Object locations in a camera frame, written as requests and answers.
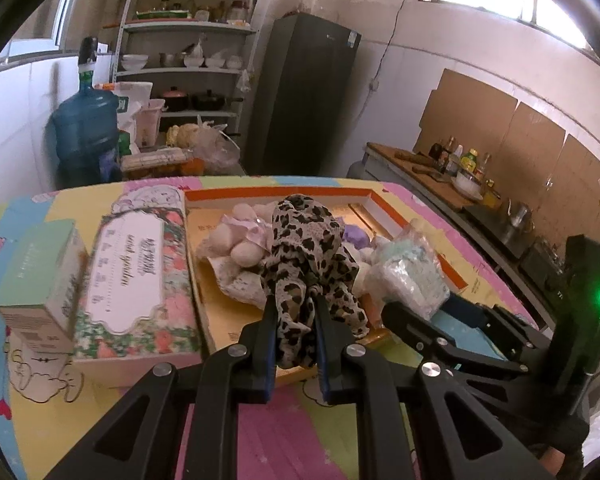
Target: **silver screw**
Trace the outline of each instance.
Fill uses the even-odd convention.
[[[171,373],[171,365],[169,363],[158,363],[152,371],[156,377],[166,377]]]
[[[438,377],[440,375],[440,366],[437,363],[424,363],[422,365],[422,373],[427,377]]]
[[[247,347],[245,345],[241,345],[240,343],[229,346],[227,350],[231,357],[242,357],[247,354]]]
[[[366,354],[366,348],[358,343],[347,346],[347,355],[351,357],[362,357],[364,354]]]

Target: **metal shelf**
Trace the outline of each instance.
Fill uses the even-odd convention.
[[[198,66],[183,66],[183,67],[170,67],[170,68],[143,68],[142,70],[121,70],[116,72],[117,77],[124,77],[128,75],[145,75],[145,74],[173,74],[178,72],[202,72],[208,74],[229,74],[237,75],[242,70],[234,70],[232,68],[200,68]]]
[[[223,112],[222,110],[217,112],[203,112],[202,110],[183,110],[181,112],[162,112],[162,117],[235,117],[235,112]]]
[[[134,20],[125,23],[126,32],[169,32],[169,31],[191,31],[199,30],[206,32],[227,32],[232,34],[254,34],[255,30],[248,27],[236,27],[228,23],[195,22],[194,20],[182,20],[173,18],[171,20]]]

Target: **leopard print cloth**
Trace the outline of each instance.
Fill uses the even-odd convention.
[[[313,198],[295,194],[276,205],[273,244],[262,285],[278,308],[277,355],[281,368],[315,363],[314,298],[323,294],[331,318],[357,338],[368,333],[366,314],[350,292],[358,264],[342,246],[343,222]]]

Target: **refrigerator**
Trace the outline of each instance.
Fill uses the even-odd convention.
[[[311,14],[275,21],[251,113],[248,174],[318,174],[359,44],[355,30]]]

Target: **kettle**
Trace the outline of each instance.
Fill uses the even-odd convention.
[[[519,202],[517,207],[512,207],[512,205],[513,202],[509,198],[507,207],[509,223],[516,229],[522,229],[525,233],[533,231],[535,226],[531,219],[531,208],[523,202]]]

